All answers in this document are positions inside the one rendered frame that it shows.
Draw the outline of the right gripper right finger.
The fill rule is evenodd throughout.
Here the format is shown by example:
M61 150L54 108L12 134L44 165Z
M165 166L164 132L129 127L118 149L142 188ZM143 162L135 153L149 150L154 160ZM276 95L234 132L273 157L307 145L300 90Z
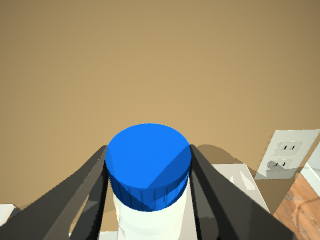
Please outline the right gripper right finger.
M292 230L219 173L195 145L189 146L197 240L298 240Z

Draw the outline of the white bottle with blue cap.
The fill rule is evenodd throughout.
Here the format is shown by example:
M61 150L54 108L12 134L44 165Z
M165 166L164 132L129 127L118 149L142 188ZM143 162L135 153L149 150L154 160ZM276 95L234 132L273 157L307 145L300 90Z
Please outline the white bottle with blue cap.
M109 142L105 163L124 240L178 240L191 151L162 124L128 127Z

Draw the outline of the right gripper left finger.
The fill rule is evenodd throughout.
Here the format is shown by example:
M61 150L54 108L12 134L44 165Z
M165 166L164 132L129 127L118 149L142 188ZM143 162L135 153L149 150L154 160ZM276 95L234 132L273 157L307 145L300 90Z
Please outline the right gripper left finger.
M75 173L1 225L0 240L99 240L109 180L107 147L103 145Z

